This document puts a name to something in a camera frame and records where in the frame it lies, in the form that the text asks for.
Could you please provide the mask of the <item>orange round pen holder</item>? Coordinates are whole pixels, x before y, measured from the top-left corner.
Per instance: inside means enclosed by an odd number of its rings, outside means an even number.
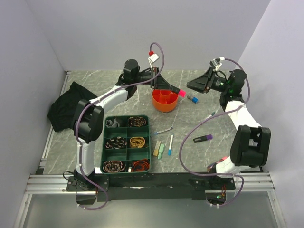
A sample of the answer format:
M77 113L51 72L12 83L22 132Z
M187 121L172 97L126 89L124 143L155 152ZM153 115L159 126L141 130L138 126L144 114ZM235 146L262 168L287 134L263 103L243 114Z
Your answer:
M178 95L168 90L153 90L152 105L160 112L167 113L175 109Z

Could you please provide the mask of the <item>pink black highlighter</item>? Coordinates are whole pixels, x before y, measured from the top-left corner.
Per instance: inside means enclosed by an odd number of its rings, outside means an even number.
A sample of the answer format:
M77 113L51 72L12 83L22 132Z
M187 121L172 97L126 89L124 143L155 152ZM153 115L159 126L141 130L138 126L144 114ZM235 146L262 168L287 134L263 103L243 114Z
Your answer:
M178 92L178 96L181 96L181 97L185 97L186 96L186 92L184 90L179 90Z

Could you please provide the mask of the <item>white green marker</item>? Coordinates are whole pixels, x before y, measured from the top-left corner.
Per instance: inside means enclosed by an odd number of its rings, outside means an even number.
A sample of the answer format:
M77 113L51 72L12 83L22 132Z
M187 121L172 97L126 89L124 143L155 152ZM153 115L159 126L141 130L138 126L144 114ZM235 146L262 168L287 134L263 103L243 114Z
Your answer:
M207 116L207 117L204 119L204 121L207 120L208 118L211 118L211 117L214 116L214 115L215 115L215 112L212 112L209 116Z

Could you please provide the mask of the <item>purple black highlighter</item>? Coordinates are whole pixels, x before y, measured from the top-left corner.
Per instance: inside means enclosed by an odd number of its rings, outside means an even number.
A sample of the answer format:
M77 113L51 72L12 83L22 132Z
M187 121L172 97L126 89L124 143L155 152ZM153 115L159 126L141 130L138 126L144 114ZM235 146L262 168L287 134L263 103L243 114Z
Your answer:
M204 141L209 141L211 139L213 139L213 136L211 134L208 134L208 135L204 135L204 136L194 138L193 142L194 143L200 143L200 142L204 142Z

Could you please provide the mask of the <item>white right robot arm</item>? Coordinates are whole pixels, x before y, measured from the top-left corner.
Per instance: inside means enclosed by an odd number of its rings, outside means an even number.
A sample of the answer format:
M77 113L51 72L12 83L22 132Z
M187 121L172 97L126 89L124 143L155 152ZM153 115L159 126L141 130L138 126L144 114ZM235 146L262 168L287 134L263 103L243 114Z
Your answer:
M211 166L208 183L213 189L223 186L225 178L264 166L267 162L271 131L257 123L246 108L242 88L248 84L247 74L241 67L230 71L228 78L217 76L217 70L210 67L203 75L187 83L187 88L202 94L210 90L220 92L219 104L223 114L230 117L237 130L230 155Z

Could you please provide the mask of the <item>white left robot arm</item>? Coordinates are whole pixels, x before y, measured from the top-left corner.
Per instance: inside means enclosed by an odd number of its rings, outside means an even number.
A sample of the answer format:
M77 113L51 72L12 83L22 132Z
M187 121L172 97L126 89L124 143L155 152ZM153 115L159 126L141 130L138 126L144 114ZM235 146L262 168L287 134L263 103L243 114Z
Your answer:
M78 179L78 185L83 190L89 191L95 185L95 179L90 175L95 171L95 142L102 133L104 114L131 98L137 85L154 85L161 72L153 66L158 58L157 54L149 57L150 67L142 71L137 60L127 60L123 73L111 90L89 101L78 102L72 127L77 141L76 172L82 175Z

